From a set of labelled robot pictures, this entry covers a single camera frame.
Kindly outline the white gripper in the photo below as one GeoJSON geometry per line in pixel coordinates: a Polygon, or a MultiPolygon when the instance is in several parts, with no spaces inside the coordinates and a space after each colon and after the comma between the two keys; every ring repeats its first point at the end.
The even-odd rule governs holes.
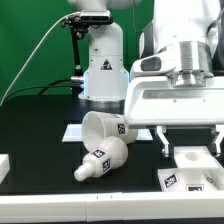
{"type": "Polygon", "coordinates": [[[129,128],[157,126],[162,153],[169,156],[165,126],[210,126],[211,150],[221,155],[224,139],[224,77],[208,78],[205,87],[173,88],[166,76],[140,77],[128,86],[124,119],[129,128]]]}

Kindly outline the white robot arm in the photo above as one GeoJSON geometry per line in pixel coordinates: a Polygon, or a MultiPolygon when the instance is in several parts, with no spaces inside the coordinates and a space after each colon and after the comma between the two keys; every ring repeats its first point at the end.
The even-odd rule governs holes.
{"type": "Polygon", "coordinates": [[[140,57],[125,71],[123,33],[111,16],[131,0],[67,0],[74,23],[90,35],[89,67],[79,98],[124,103],[127,127],[154,129],[168,153],[170,128],[211,128],[220,152],[224,127],[224,0],[154,0],[139,40],[140,57]]]}

